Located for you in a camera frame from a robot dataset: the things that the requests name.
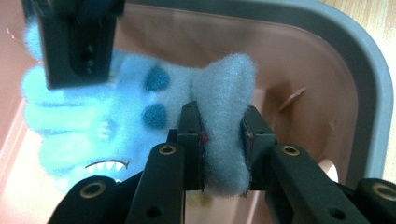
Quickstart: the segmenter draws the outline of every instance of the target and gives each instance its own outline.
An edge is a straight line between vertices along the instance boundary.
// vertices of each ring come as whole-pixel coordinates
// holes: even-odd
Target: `light blue plush toy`
[[[37,24],[26,46],[41,60]],[[189,68],[115,50],[107,84],[49,91],[42,65],[22,82],[25,118],[40,133],[44,169],[67,191],[91,175],[123,181],[144,169],[149,151],[177,127],[181,107],[196,101],[209,141],[205,192],[219,196],[248,190],[240,122],[252,102],[256,69],[245,54],[205,68]]]

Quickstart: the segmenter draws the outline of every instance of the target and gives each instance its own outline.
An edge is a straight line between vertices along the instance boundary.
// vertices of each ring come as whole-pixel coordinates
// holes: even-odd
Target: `screw hole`
[[[335,217],[339,220],[344,220],[347,217],[343,211],[341,211],[338,208],[334,208],[334,207],[329,208],[329,213],[330,213],[330,215],[332,215],[332,217]]]
[[[160,148],[160,153],[167,156],[167,155],[172,155],[176,152],[176,148],[175,147],[169,147],[169,146],[165,146]]]
[[[294,148],[294,147],[283,147],[282,151],[285,154],[288,154],[290,156],[298,156],[298,155],[300,155],[300,151],[297,148]]]
[[[161,209],[159,207],[156,207],[156,206],[150,207],[146,211],[146,215],[148,217],[160,217],[162,214],[163,214],[163,211],[161,211]]]
[[[102,181],[92,182],[84,186],[79,192],[82,198],[90,199],[101,195],[106,189],[106,184]]]
[[[396,202],[396,189],[390,186],[375,183],[373,184],[373,191],[383,199]]]

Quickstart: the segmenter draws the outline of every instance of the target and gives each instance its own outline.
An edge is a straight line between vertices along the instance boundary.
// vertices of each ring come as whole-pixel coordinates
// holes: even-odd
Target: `table surface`
[[[320,0],[359,23],[374,39],[387,60],[396,92],[396,0]],[[390,126],[384,179],[396,183],[396,106]]]

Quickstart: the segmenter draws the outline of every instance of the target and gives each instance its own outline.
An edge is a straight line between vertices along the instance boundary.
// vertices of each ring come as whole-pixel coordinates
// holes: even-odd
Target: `plush toy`
[[[36,22],[28,26],[25,42],[42,60]],[[21,84],[24,116],[43,137],[42,166],[67,191],[91,175],[123,181],[142,171],[149,151],[177,127],[181,107],[196,101],[209,139],[205,192],[241,195],[250,174],[240,122],[252,102],[255,69],[245,54],[189,68],[114,50],[108,83],[49,91],[40,64]]]

